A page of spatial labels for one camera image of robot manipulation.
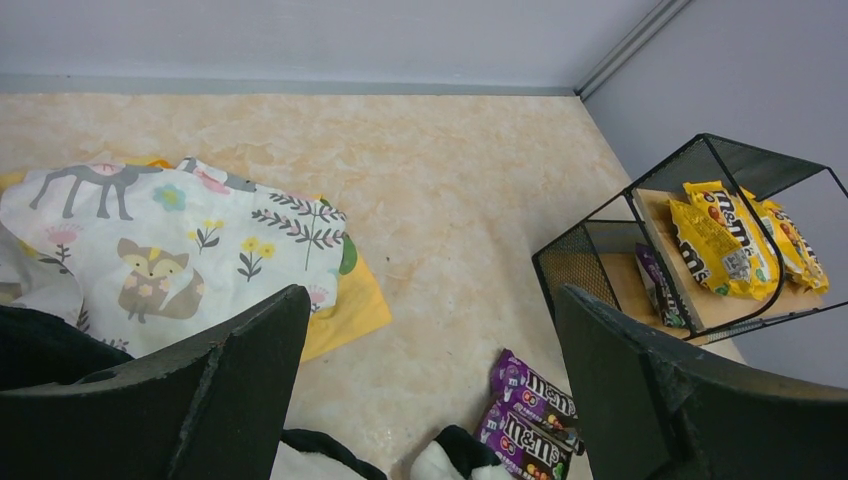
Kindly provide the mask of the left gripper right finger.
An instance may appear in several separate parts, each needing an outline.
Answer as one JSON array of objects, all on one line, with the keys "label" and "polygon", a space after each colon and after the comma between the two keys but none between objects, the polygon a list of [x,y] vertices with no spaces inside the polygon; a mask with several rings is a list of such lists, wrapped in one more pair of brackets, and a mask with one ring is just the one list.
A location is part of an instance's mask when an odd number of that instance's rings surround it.
[{"label": "left gripper right finger", "polygon": [[555,328],[597,479],[843,479],[847,392],[646,326],[579,287]]}]

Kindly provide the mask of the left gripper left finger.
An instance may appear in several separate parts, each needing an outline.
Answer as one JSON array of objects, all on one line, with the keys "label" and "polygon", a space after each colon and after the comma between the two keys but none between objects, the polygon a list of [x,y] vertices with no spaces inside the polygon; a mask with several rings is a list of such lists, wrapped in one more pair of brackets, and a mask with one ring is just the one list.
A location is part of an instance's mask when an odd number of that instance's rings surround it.
[{"label": "left gripper left finger", "polygon": [[310,318],[290,285],[71,384],[1,395],[5,479],[267,479]]}]

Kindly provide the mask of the yellow m&m bag front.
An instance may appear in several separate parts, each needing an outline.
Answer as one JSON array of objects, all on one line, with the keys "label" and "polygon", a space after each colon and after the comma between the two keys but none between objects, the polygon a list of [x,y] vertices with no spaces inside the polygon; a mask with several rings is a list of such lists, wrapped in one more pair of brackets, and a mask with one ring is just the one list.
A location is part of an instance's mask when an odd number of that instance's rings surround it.
[{"label": "yellow m&m bag front", "polygon": [[768,299],[776,292],[780,279],[776,254],[739,195],[731,193],[719,180],[686,182],[683,189],[690,205],[736,242],[731,250],[710,249],[721,263],[720,283],[712,284],[710,289],[723,296]]}]

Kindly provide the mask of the yellow candy bag barcode side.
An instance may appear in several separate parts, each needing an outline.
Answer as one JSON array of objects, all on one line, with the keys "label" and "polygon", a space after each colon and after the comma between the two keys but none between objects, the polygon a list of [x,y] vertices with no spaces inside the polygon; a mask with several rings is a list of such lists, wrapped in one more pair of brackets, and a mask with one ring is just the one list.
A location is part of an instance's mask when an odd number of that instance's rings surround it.
[{"label": "yellow candy bag barcode side", "polygon": [[670,200],[680,254],[694,280],[720,296],[754,298],[752,263],[740,242],[689,203]]}]

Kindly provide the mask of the purple candy bag lower shelf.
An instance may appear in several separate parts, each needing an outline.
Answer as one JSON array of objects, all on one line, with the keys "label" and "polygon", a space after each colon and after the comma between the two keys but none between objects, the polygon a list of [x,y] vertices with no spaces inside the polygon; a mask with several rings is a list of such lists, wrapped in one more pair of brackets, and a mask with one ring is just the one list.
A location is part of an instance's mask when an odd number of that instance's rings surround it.
[{"label": "purple candy bag lower shelf", "polygon": [[662,324],[665,327],[687,329],[670,284],[665,279],[653,250],[646,244],[636,243],[634,255],[649,301]]}]

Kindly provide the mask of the yellow candy bag shelf left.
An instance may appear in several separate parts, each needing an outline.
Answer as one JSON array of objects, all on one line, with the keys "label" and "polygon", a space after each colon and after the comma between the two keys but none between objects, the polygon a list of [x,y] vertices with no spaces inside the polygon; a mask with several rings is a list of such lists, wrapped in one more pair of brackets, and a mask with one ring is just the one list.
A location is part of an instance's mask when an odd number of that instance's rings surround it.
[{"label": "yellow candy bag shelf left", "polygon": [[747,189],[742,192],[776,241],[788,277],[806,291],[827,293],[830,283],[823,267],[783,206],[773,200],[758,200]]}]

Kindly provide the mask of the purple m&m bag left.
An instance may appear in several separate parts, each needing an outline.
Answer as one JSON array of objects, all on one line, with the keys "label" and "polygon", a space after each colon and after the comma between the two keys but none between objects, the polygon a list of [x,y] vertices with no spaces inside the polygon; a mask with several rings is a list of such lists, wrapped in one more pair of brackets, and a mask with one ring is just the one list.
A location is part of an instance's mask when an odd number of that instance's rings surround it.
[{"label": "purple m&m bag left", "polygon": [[566,479],[572,454],[495,399],[483,414],[475,437],[494,451],[518,479]]}]

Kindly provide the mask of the purple m&m bag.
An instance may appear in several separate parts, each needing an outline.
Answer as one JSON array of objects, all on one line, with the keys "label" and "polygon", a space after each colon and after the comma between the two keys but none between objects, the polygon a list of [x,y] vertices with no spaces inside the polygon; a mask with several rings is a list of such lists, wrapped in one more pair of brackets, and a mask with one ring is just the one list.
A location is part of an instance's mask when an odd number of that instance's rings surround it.
[{"label": "purple m&m bag", "polygon": [[503,349],[490,371],[491,392],[506,406],[577,455],[585,453],[574,399],[543,378],[511,350]]},{"label": "purple m&m bag", "polygon": [[495,399],[483,414],[475,437],[494,451],[518,479],[566,479],[572,454]]}]

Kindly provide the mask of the purple m&m bag middle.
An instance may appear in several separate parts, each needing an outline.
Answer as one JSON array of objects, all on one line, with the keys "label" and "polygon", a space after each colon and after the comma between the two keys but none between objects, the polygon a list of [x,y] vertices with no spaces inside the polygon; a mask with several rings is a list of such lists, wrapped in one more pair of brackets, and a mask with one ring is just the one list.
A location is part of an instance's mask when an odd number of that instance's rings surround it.
[{"label": "purple m&m bag middle", "polygon": [[585,453],[574,399],[543,378],[511,350],[503,349],[490,371],[491,392],[506,406],[577,455]]}]

